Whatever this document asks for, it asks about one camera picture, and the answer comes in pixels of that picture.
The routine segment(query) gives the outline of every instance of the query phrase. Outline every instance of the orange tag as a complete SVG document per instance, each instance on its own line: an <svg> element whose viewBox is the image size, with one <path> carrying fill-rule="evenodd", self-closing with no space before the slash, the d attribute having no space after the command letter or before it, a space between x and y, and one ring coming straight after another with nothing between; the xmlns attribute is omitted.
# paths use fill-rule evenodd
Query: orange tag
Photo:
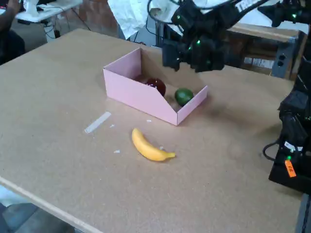
<svg viewBox="0 0 311 233"><path fill-rule="evenodd" d="M290 177L295 177L296 176L296 172L293 168L293 165L291 163L291 161L288 159L288 160L285 160L285 166L287 168L287 172L288 174L290 175Z"/></svg>

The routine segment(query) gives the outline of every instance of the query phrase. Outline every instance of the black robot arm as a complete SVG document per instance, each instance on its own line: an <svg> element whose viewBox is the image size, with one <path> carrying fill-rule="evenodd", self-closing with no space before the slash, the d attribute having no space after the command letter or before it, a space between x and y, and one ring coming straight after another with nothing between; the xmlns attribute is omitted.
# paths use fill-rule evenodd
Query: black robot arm
<svg viewBox="0 0 311 233"><path fill-rule="evenodd" d="M172 17L172 23L183 30L183 36L177 46L163 46L163 65L172 67L176 71L179 70L180 62L187 62L195 72L223 69L225 58L224 44L220 40L221 33L266 1L228 1L211 7L211 11L205 14L192 0L179 1L179 8ZM283 3L259 7L259 11L272 20L274 27L285 20L294 23L311 23L311 11L301 7L299 0L284 0ZM278 109L282 121L280 136L275 143L269 144L263 150L264 155L274 161L269 179L307 194L311 194L310 74L311 42L309 40L294 87ZM279 146L275 159L265 153L265 150L274 144ZM294 170L294 175L290 174L289 170Z"/></svg>

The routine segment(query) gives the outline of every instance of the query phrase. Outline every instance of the black cable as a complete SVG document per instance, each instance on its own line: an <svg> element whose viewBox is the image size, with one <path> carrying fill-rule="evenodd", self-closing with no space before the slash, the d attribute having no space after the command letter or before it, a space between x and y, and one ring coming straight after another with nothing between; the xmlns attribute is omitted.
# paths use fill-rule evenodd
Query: black cable
<svg viewBox="0 0 311 233"><path fill-rule="evenodd" d="M162 21L160 19L157 19L156 17L154 17L153 15L151 15L150 13L150 3L151 3L152 0L148 0L148 3L147 3L147 12L148 12L148 15L150 16L150 18L152 18L154 21L156 22L159 22L159 23L163 23L163 24L167 24L167 25L173 25L172 22L165 22L165 21Z"/></svg>
<svg viewBox="0 0 311 233"><path fill-rule="evenodd" d="M80 16L78 15L78 13L76 13L75 10L73 10L73 9L72 9L72 11L78 16L78 18L83 22L83 24L84 24L90 31L92 31L92 30L88 27L88 25L80 18Z"/></svg>
<svg viewBox="0 0 311 233"><path fill-rule="evenodd" d="M155 34L155 33L152 33L151 31L149 31L149 29L147 28L147 24L148 24L148 17L147 17L147 21L146 21L146 30L147 30L149 33L151 33L152 35L160 36L160 35L157 35L157 34Z"/></svg>
<svg viewBox="0 0 311 233"><path fill-rule="evenodd" d="M47 35L51 39L56 39L55 37L50 37L50 35L48 34L48 33L52 32L52 31L54 31L54 29L55 29L55 25L52 25L52 29L49 30L48 32L45 32L45 35Z"/></svg>
<svg viewBox="0 0 311 233"><path fill-rule="evenodd" d="M66 13L66 11L62 7L60 7L60 6L49 6L49 7L42 7L42 6L40 6L40 8L42 8L42 9L49 9L49 8L59 8L59 9L61 9L65 13L65 17L66 17L66 21L67 21L67 26L68 26L68 31L70 31L70 26L69 26L69 21L68 21L67 13Z"/></svg>
<svg viewBox="0 0 311 233"><path fill-rule="evenodd" d="M270 156L268 156L268 155L266 154L266 150L267 150L269 147L274 146L274 145L276 145L276 144L278 144L278 140L276 140L274 143L268 144L267 146L265 146L265 147L262 149L262 154L264 155L264 157L266 157L268 160L271 160L271 161L273 161L273 162L275 161L275 159L272 158L272 157L270 157Z"/></svg>
<svg viewBox="0 0 311 233"><path fill-rule="evenodd" d="M137 37L137 35L138 35L138 32L136 33L136 36L135 36L135 39L134 39L134 41L133 41L133 42L135 42L135 41L136 41L136 37Z"/></svg>

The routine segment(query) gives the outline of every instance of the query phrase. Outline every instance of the pink cardboard box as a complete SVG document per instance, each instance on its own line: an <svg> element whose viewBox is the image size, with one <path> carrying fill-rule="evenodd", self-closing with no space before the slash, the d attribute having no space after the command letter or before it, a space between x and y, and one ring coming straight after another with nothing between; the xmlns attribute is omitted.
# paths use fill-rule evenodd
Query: pink cardboard box
<svg viewBox="0 0 311 233"><path fill-rule="evenodd" d="M138 48L104 67L107 96L178 125L207 97L207 86L204 86L185 106L178 111L174 110L156 88L135 80L143 75L144 69L148 68L144 67L142 62L143 52L143 49Z"/></svg>

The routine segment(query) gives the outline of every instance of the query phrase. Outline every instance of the banana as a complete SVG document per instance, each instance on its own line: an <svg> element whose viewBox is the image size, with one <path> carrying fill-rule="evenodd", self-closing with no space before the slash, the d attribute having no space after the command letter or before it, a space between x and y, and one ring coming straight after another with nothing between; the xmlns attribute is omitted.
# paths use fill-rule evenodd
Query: banana
<svg viewBox="0 0 311 233"><path fill-rule="evenodd" d="M132 140L136 149L147 159L164 161L167 158L175 157L175 153L168 153L151 145L137 128L132 131Z"/></svg>

